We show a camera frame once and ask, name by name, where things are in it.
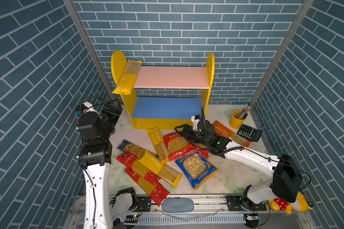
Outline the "yellow spaghetti bag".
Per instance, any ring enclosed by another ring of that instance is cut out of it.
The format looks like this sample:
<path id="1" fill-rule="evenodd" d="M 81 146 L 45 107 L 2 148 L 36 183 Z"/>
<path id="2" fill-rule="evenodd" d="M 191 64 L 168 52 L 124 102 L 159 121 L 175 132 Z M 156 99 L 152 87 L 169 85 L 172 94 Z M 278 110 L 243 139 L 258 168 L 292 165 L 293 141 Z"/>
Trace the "yellow spaghetti bag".
<path id="1" fill-rule="evenodd" d="M 169 153 L 159 128 L 155 127 L 147 129 L 147 132 L 159 156 L 160 161 L 163 164 L 167 163 L 169 161 Z"/>
<path id="2" fill-rule="evenodd" d="M 177 186 L 178 182 L 182 178 L 182 174 L 174 170 L 168 165 L 162 163 L 161 160 L 156 158 L 148 150 L 145 151 L 142 158 L 138 160 L 142 165 L 148 168 L 151 172 L 155 173 L 157 176 L 162 178 L 169 185 L 174 188 Z"/>
<path id="3" fill-rule="evenodd" d="M 128 60 L 113 94 L 129 95 L 140 72 L 142 61 Z"/>

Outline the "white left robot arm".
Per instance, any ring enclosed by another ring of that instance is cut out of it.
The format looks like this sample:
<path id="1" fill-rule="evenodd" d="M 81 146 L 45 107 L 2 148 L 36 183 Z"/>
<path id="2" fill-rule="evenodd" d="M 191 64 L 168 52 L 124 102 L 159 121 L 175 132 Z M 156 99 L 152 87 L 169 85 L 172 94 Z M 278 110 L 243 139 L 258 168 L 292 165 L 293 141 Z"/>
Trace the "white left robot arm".
<path id="1" fill-rule="evenodd" d="M 102 111 L 89 102 L 80 105 L 77 129 L 82 136 L 78 163 L 86 184 L 85 229 L 124 229 L 129 209 L 136 203 L 134 189 L 125 189 L 110 205 L 109 178 L 112 144 L 110 136 L 122 113 L 118 99 L 102 103 Z"/>

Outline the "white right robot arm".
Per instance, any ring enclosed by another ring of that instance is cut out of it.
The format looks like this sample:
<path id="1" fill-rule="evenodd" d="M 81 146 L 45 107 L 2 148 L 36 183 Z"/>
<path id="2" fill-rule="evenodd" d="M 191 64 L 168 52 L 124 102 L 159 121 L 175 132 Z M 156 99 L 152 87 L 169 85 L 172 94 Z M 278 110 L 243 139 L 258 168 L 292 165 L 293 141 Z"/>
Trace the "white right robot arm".
<path id="1" fill-rule="evenodd" d="M 297 168 L 289 155 L 274 156 L 246 148 L 218 134 L 206 120 L 198 119 L 192 126 L 177 126 L 175 131 L 193 145 L 202 144 L 212 155 L 235 160 L 268 176 L 267 181 L 245 188 L 239 199 L 244 210 L 254 210 L 264 201 L 268 201 L 273 210 L 286 210 L 288 214 L 293 210 L 310 209 L 311 205 L 300 192 L 303 171 Z"/>

